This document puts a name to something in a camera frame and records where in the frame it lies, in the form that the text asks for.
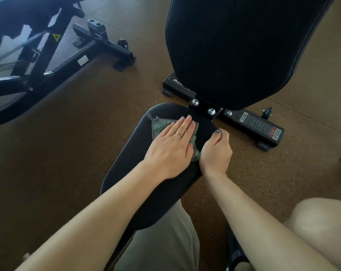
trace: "person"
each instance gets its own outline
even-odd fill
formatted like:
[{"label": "person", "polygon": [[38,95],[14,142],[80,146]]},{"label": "person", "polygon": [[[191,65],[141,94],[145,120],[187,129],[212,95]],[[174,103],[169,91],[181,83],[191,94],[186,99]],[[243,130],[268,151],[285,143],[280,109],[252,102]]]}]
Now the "person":
[{"label": "person", "polygon": [[[130,219],[153,189],[189,165],[194,129],[190,116],[169,125],[152,142],[143,161],[65,224],[17,270],[103,271]],[[220,129],[205,143],[199,161],[208,188],[230,226],[228,269],[336,270],[329,260],[341,262],[341,223],[337,223],[341,221],[341,202],[301,202],[284,225],[227,177],[231,155],[229,134]],[[339,212],[329,213],[328,218],[325,207]],[[315,216],[319,223],[308,223]],[[195,229],[177,202],[155,225],[135,233],[115,270],[197,270],[198,260]]]}]

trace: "forearm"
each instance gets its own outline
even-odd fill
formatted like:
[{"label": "forearm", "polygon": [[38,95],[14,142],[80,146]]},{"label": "forearm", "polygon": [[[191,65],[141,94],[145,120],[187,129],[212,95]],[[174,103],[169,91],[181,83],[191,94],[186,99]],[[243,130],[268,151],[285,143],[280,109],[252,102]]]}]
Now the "forearm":
[{"label": "forearm", "polygon": [[206,175],[213,196],[257,271],[336,270],[225,175]]},{"label": "forearm", "polygon": [[157,186],[141,162],[44,243],[18,270],[103,271],[137,209]]}]

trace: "black sandal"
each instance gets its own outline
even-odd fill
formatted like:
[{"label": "black sandal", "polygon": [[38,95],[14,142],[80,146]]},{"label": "black sandal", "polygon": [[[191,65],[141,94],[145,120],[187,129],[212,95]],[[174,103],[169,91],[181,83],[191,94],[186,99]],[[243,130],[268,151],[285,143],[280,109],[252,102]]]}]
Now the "black sandal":
[{"label": "black sandal", "polygon": [[227,261],[228,271],[234,271],[237,264],[239,264],[240,262],[249,262],[247,256],[242,250],[242,247],[240,247],[229,225],[228,225],[228,248],[229,248]]}]

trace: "yellow triangle warning sticker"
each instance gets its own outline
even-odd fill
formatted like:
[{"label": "yellow triangle warning sticker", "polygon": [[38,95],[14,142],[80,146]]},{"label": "yellow triangle warning sticker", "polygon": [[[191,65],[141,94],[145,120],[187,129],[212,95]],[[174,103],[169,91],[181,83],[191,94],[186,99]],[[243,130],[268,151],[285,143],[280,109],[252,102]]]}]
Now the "yellow triangle warning sticker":
[{"label": "yellow triangle warning sticker", "polygon": [[54,33],[52,33],[52,35],[54,36],[55,40],[56,40],[57,42],[59,42],[59,40],[60,40],[60,38],[61,38],[61,35],[59,35],[59,34],[54,34]]}]

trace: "gray towel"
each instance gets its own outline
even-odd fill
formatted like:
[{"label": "gray towel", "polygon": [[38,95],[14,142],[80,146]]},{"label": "gray towel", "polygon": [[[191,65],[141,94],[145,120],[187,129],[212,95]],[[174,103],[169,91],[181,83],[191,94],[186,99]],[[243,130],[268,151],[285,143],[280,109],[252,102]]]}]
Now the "gray towel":
[{"label": "gray towel", "polygon": [[[159,117],[153,118],[152,115],[148,112],[148,118],[152,121],[152,138],[153,140],[158,137],[158,135],[171,123],[176,122],[177,120],[171,119],[161,119]],[[191,161],[199,161],[200,152],[195,145],[196,133],[198,130],[199,123],[195,123],[195,130],[191,137],[191,143],[193,144],[194,154],[192,156]]]}]

